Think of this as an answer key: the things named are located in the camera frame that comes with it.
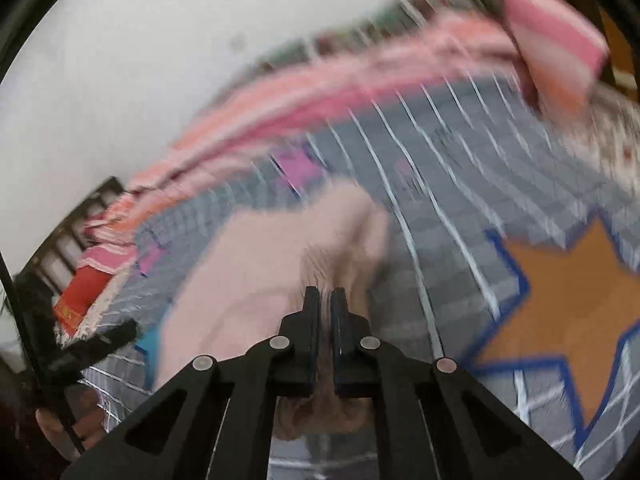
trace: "finger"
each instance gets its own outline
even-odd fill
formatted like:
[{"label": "finger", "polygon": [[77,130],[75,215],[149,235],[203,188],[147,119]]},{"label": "finger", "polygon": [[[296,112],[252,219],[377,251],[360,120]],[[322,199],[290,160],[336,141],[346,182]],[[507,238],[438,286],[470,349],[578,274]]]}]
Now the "finger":
[{"label": "finger", "polygon": [[104,411],[95,408],[74,424],[74,431],[80,438],[85,438],[94,433],[104,422]]},{"label": "finger", "polygon": [[[94,431],[90,436],[88,436],[86,439],[84,439],[82,441],[82,445],[84,446],[85,449],[91,449],[93,446],[98,444],[98,442],[100,442],[100,440],[106,434],[107,434],[107,432],[104,431],[103,428],[100,428],[100,430]],[[77,449],[75,449],[74,450],[74,459],[78,458],[79,456],[80,456],[80,452]]]},{"label": "finger", "polygon": [[82,397],[80,399],[80,403],[83,408],[90,408],[92,406],[96,406],[99,401],[100,401],[100,394],[98,393],[97,390],[94,390],[93,388],[87,388],[87,391],[85,391],[82,394]]},{"label": "finger", "polygon": [[58,418],[46,408],[36,410],[36,421],[45,434],[47,432],[62,433],[63,431],[62,424]]}]

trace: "red cloth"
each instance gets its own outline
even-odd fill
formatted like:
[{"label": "red cloth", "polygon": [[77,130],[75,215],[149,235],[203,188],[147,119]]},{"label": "red cloth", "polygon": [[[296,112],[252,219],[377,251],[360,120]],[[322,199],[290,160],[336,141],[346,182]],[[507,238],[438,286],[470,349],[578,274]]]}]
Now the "red cloth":
[{"label": "red cloth", "polygon": [[53,313],[69,335],[76,333],[89,307],[112,277],[112,274],[89,266],[76,270],[76,275],[53,307]]}]

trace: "dark metal bed frame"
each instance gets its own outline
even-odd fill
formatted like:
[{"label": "dark metal bed frame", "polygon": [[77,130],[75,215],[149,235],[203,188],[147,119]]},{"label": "dark metal bed frame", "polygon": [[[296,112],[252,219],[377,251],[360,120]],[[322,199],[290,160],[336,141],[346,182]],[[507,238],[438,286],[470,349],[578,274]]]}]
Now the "dark metal bed frame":
[{"label": "dark metal bed frame", "polygon": [[[56,0],[0,0],[0,82],[27,37],[55,1]],[[591,19],[600,30],[603,29],[600,9],[603,9],[612,17],[635,52],[635,67],[640,68],[640,62],[638,62],[640,57],[637,55],[637,53],[640,52],[640,0],[579,0],[578,2],[574,2],[574,4],[576,3],[579,10]],[[605,70],[604,79],[608,82],[613,82],[610,68]],[[100,186],[92,193],[47,237],[27,264],[25,272],[27,270],[35,270],[36,273],[49,282],[49,286],[53,290],[60,292],[62,289],[61,285],[54,277],[48,275],[43,268],[43,260],[49,254],[53,254],[53,256],[62,262],[67,270],[73,273],[74,266],[65,256],[58,242],[61,236],[67,236],[80,248],[86,246],[86,241],[74,231],[73,225],[79,218],[86,215],[92,207],[102,206],[104,208],[106,206],[106,203],[102,201],[104,199],[103,191],[118,193],[122,191],[122,186],[115,179],[109,179],[103,186]],[[16,314],[16,321],[18,322],[20,312]],[[34,366],[34,363],[31,361],[35,354],[28,338],[23,339],[23,345],[30,364]],[[636,437],[623,459],[618,463],[618,466],[607,480],[635,479],[639,477],[639,473],[640,436]]]}]

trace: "blue outline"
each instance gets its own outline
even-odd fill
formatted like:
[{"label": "blue outline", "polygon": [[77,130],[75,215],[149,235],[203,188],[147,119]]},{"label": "blue outline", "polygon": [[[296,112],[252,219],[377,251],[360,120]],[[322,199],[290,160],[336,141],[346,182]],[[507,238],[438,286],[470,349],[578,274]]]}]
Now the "blue outline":
[{"label": "blue outline", "polygon": [[[615,249],[616,256],[622,263],[623,267],[625,269],[628,269],[632,273],[638,274],[638,269],[629,269],[629,266],[622,259],[622,254],[620,251],[620,237],[613,231],[612,222],[609,218],[609,215],[601,208],[594,208],[588,214],[586,220],[583,223],[579,223],[577,226],[571,228],[567,232],[566,250],[563,251],[561,248],[558,248],[557,246],[551,244],[548,245],[548,249],[552,251],[556,250],[570,253],[571,251],[573,251],[577,243],[581,240],[582,236],[588,230],[591,223],[593,221],[597,221],[598,219],[604,225],[606,232],[609,235],[609,239]],[[509,251],[504,246],[502,242],[503,238],[500,236],[500,233],[495,229],[489,229],[485,231],[485,234],[487,238],[495,245],[495,249],[498,255],[504,260],[507,268],[516,275],[518,279],[518,293],[515,296],[508,298],[504,303],[500,304],[500,312],[502,313],[500,319],[497,322],[490,323],[489,326],[484,330],[484,332],[482,332],[481,335],[476,338],[476,340],[473,341],[471,345],[468,346],[468,348],[466,348],[465,352],[460,358],[460,364],[476,376],[513,372],[515,370],[539,370],[540,368],[557,369],[559,371],[561,381],[564,384],[564,394],[569,401],[572,419],[574,421],[574,448],[575,452],[577,452],[582,444],[585,443],[587,437],[591,433],[591,430],[595,427],[597,421],[602,416],[604,409],[607,407],[607,403],[609,402],[610,396],[613,392],[616,376],[620,368],[622,349],[629,339],[631,339],[637,332],[640,332],[640,319],[638,319],[635,323],[633,323],[633,325],[631,325],[631,327],[629,327],[628,330],[620,335],[620,338],[618,339],[618,342],[616,344],[616,352],[613,357],[611,372],[609,374],[609,381],[604,391],[604,396],[602,397],[602,401],[600,402],[596,413],[593,415],[592,421],[585,428],[584,418],[582,414],[582,405],[580,403],[578,393],[575,389],[574,380],[571,375],[570,363],[564,355],[540,355],[520,360],[502,362],[498,361],[479,366],[474,364],[474,360],[482,350],[482,348],[487,345],[487,343],[493,338],[495,333],[497,333],[500,327],[511,317],[511,315],[522,304],[522,302],[530,292],[530,285],[527,277],[524,275],[523,270],[520,268],[518,263],[513,259],[513,257],[509,254]]]}]

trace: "human hand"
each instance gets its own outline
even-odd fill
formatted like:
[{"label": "human hand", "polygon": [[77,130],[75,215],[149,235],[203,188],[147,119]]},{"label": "human hand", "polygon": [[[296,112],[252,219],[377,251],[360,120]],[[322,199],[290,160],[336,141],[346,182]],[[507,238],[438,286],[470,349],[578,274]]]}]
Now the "human hand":
[{"label": "human hand", "polygon": [[[74,424],[74,431],[82,439],[84,448],[89,449],[95,446],[106,434],[102,427],[105,413],[98,406],[98,400],[100,399],[98,392],[86,386],[81,388],[78,395],[69,399],[69,403],[73,412],[81,413],[82,415]],[[70,462],[80,456],[68,434],[63,429],[62,423],[48,409],[40,408],[36,410],[36,421],[42,433],[60,455]]]}]

